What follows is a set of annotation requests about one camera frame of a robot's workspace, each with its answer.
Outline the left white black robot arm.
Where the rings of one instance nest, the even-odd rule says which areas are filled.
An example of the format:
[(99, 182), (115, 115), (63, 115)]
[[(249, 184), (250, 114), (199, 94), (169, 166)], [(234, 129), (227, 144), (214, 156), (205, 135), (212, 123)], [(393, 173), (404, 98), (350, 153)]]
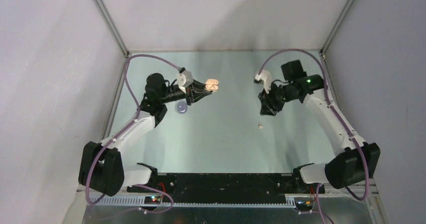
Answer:
[(99, 143), (88, 142), (84, 146), (79, 184), (107, 196), (137, 184), (146, 192), (155, 191), (159, 185), (158, 177), (153, 175), (155, 168), (146, 164), (125, 166), (125, 151), (161, 123), (167, 113), (167, 103), (184, 100), (187, 105), (192, 105), (218, 88), (218, 80), (208, 79), (202, 83), (194, 80), (186, 70), (178, 73), (174, 82), (169, 82), (160, 73), (150, 74), (143, 99), (124, 127)]

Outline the beige earbud charging case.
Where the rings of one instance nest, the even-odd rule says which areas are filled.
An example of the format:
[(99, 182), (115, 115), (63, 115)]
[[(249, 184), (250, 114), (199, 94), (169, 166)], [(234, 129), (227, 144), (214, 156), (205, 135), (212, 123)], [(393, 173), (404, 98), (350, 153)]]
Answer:
[(204, 83), (204, 89), (211, 92), (216, 92), (219, 89), (219, 81), (217, 79), (208, 79)]

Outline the purple earbud charging case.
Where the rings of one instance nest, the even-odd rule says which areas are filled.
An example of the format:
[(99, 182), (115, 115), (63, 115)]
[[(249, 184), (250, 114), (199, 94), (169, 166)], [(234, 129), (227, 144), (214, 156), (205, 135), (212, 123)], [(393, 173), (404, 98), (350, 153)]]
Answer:
[(188, 110), (188, 105), (187, 105), (187, 103), (185, 101), (179, 101), (176, 104), (176, 111), (179, 114), (185, 114), (187, 112), (187, 110)]

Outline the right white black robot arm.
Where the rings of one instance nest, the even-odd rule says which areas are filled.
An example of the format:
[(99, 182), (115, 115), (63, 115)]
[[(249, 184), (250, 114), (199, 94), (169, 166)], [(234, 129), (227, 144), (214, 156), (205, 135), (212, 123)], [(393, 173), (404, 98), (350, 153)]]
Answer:
[(313, 183), (328, 183), (341, 189), (373, 177), (380, 148), (367, 143), (343, 116), (318, 74), (308, 76), (298, 60), (281, 66), (285, 82), (275, 84), (267, 70), (257, 71), (255, 83), (263, 84), (258, 99), (260, 114), (275, 116), (284, 104), (300, 101), (316, 118), (326, 134), (335, 155), (328, 163), (307, 164), (295, 169), (292, 186), (299, 193), (307, 192)]

